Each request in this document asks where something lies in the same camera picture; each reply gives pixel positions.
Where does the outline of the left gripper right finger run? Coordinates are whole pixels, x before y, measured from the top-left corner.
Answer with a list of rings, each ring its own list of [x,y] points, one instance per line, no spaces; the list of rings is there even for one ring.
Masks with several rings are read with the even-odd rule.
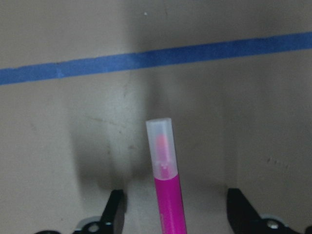
[[[227,191],[227,219],[234,234],[264,234],[262,218],[238,188]]]

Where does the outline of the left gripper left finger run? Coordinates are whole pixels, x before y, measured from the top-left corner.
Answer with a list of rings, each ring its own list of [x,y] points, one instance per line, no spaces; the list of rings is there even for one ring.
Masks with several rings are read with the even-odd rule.
[[[123,190],[112,190],[100,218],[101,234],[121,234],[126,213],[126,196]]]

